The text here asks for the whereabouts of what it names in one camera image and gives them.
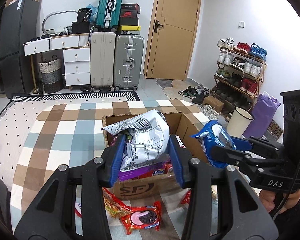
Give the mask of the person's right hand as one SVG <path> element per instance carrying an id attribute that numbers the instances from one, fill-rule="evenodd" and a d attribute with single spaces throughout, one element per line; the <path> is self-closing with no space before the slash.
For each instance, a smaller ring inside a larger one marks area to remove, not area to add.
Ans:
<path id="1" fill-rule="evenodd" d="M 266 208 L 268 212 L 272 211 L 275 207 L 274 200 L 275 200 L 276 193 L 267 190 L 261 190 L 259 193 L 259 199 Z M 293 208 L 300 200 L 300 190 L 296 191 L 294 194 L 290 194 L 288 200 L 286 201 L 283 208 L 280 210 L 279 213 L 283 213 L 288 209 Z"/>

